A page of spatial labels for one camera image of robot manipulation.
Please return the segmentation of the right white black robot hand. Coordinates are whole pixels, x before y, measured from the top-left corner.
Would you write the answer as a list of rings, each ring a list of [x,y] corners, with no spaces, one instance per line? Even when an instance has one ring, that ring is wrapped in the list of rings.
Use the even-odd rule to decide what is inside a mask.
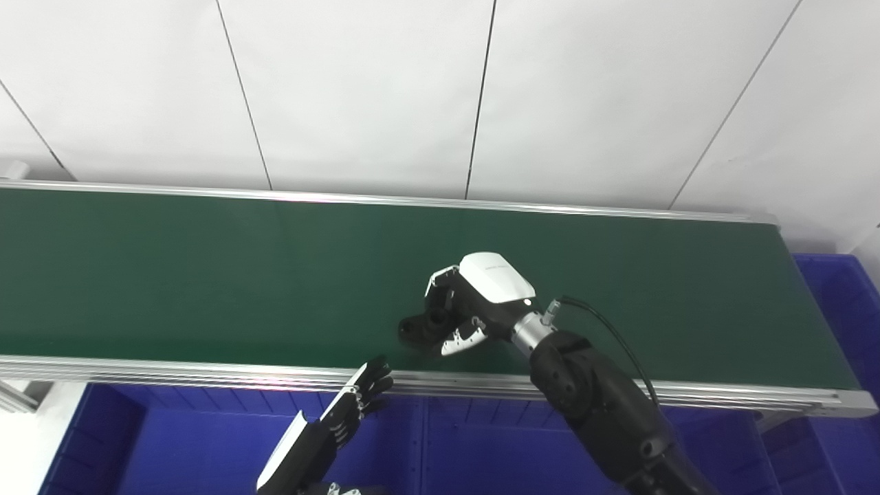
[[[428,279],[425,316],[440,356],[450,356],[488,339],[511,342],[535,298],[534,286],[503,256],[475,252]]]

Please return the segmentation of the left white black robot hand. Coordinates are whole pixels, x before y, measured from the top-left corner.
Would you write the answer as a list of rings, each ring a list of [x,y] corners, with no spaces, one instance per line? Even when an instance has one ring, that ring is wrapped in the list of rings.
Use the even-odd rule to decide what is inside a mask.
[[[315,421],[296,414],[256,481],[258,494],[365,494],[366,487],[326,481],[337,454],[362,420],[386,405],[381,395],[394,384],[384,356],[365,362]]]

